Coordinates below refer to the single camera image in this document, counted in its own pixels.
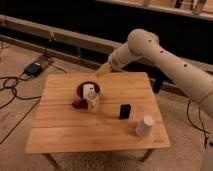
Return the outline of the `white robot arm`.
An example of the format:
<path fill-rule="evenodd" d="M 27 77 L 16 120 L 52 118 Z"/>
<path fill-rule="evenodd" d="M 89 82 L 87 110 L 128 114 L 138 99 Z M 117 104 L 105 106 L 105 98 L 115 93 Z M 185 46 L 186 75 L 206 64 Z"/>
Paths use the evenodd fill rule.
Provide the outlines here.
<path fill-rule="evenodd" d="M 144 29 L 135 29 L 97 71 L 98 77 L 120 70 L 146 58 L 170 78 L 213 120 L 213 76 L 188 63 L 159 44 L 159 38 Z"/>

